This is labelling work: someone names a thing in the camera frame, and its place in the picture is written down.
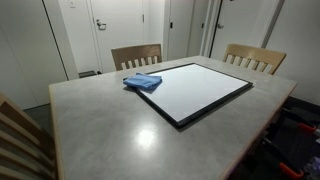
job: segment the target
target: table edge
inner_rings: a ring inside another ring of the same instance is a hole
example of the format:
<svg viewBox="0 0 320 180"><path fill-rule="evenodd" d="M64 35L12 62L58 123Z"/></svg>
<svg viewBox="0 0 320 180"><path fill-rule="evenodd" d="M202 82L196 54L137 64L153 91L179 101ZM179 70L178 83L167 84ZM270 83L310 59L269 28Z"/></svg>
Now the table edge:
<svg viewBox="0 0 320 180"><path fill-rule="evenodd" d="M220 174L220 176L218 177L218 179L227 179L231 173L233 172L232 170L234 170L236 168L236 166L239 164L239 162L242 160L242 158L244 157L244 155L248 152L248 150L251 148L252 144L254 144L254 142L256 141L256 139L259 137L259 135L261 135L261 133L268 127L268 125L271 123L272 118L274 117L274 115L276 114L276 112L281 108L281 106L284 104L284 102L287 100L287 98L289 97L289 95L292 93L292 91L295 89L295 87L297 86L297 83L294 84L294 86L292 87L292 89L290 91L288 91L286 93L286 96L284 96L280 103L278 104L278 106L273 110L273 113L270 114L268 121L263 125L263 128L258 129L255 133L254 138L251 139L251 141L247 144L247 146L245 146L245 148L243 148L241 150L241 152L239 153L239 155L233 159L233 161L231 162L231 164L223 170L223 172Z"/></svg>
<svg viewBox="0 0 320 180"><path fill-rule="evenodd" d="M62 153L60 148L60 137L57 131L57 119L55 108L53 108L52 104L54 104L54 99L52 98L51 87L49 86L49 97L50 97L50 109L51 109L51 117L52 117L52 125L53 125L53 137L54 137L54 144L55 144L55 151L56 151L56 169L57 169L57 176L59 180L64 180L64 168L63 168L63 161L62 161Z"/></svg>

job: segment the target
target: blue cloth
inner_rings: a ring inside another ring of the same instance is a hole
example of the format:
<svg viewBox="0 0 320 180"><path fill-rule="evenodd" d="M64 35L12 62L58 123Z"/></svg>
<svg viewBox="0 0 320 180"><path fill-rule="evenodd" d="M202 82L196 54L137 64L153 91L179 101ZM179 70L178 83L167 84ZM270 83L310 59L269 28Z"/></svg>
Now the blue cloth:
<svg viewBox="0 0 320 180"><path fill-rule="evenodd" d="M154 90L161 84L161 82L161 76L149 76L146 74L137 73L135 76L124 80L123 84L143 90Z"/></svg>

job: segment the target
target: chair back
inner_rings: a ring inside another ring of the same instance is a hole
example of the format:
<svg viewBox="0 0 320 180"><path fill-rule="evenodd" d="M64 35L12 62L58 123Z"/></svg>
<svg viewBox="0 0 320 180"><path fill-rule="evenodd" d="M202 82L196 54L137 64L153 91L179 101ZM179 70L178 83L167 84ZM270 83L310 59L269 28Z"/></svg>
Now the chair back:
<svg viewBox="0 0 320 180"><path fill-rule="evenodd" d="M286 53L239 44L229 44L223 61L227 62L229 56L231 56L230 64L237 64L238 66L252 68L252 70L260 72L267 70L267 66L269 65L268 74L273 75L286 57Z"/></svg>
<svg viewBox="0 0 320 180"><path fill-rule="evenodd" d="M0 159L0 179L57 179L52 136L1 93Z"/></svg>
<svg viewBox="0 0 320 180"><path fill-rule="evenodd" d="M112 49L111 52L117 71L123 70L122 64L130 69L162 62L160 44L124 47Z"/></svg>

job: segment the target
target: door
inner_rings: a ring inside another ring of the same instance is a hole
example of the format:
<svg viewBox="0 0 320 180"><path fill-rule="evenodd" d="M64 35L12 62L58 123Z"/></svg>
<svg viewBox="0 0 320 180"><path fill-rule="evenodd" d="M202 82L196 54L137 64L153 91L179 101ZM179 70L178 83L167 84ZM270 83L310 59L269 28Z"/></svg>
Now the door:
<svg viewBox="0 0 320 180"><path fill-rule="evenodd" d="M200 54L209 0L195 0L188 47L188 57Z"/></svg>
<svg viewBox="0 0 320 180"><path fill-rule="evenodd" d="M210 57L222 60L230 43L261 47L278 2L222 1Z"/></svg>
<svg viewBox="0 0 320 180"><path fill-rule="evenodd" d="M193 3L194 0L170 1L168 60L185 58L188 55Z"/></svg>
<svg viewBox="0 0 320 180"><path fill-rule="evenodd" d="M67 76L43 2L1 0L0 26L0 91L23 109L49 103L48 86Z"/></svg>
<svg viewBox="0 0 320 180"><path fill-rule="evenodd" d="M115 71L111 49L143 44L142 0L91 0L102 71Z"/></svg>

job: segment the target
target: gray table top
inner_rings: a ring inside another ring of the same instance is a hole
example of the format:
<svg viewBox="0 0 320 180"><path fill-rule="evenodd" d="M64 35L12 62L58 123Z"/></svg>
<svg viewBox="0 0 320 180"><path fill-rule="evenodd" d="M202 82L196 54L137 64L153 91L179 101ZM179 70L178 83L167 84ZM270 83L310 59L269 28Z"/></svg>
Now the gray table top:
<svg viewBox="0 0 320 180"><path fill-rule="evenodd" d="M192 62L254 87L178 131L122 84ZM224 179L295 86L201 56L50 85L61 179Z"/></svg>

